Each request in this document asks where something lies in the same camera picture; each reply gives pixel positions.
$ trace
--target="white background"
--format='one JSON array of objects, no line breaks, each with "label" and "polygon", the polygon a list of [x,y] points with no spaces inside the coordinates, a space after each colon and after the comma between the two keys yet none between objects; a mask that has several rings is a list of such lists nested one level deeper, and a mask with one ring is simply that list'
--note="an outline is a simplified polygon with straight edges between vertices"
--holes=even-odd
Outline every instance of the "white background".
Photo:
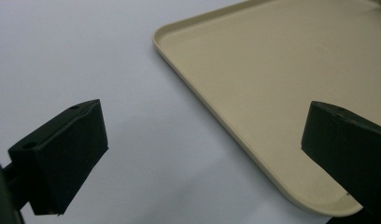
[{"label": "white background", "polygon": [[326,223],[290,203],[152,44],[234,0],[0,1],[0,163],[67,107],[102,102],[109,151],[63,216],[26,223]]}]

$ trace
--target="beige tray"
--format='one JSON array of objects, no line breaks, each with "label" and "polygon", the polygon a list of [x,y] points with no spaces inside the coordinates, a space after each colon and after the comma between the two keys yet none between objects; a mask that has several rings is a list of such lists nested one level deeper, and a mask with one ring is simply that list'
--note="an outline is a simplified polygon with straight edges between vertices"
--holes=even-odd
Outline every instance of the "beige tray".
[{"label": "beige tray", "polygon": [[381,8],[358,0],[248,1],[169,24],[154,43],[293,203],[361,206],[301,150],[312,100],[381,125]]}]

